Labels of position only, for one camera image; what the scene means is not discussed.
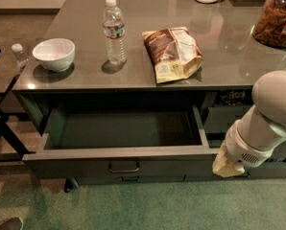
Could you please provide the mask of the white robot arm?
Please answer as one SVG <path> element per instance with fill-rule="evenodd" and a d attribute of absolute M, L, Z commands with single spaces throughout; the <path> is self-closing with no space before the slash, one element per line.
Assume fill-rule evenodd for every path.
<path fill-rule="evenodd" d="M 251 92 L 253 106 L 226 132 L 212 171 L 221 177 L 260 166 L 286 141 L 286 70 L 260 77 Z"/>

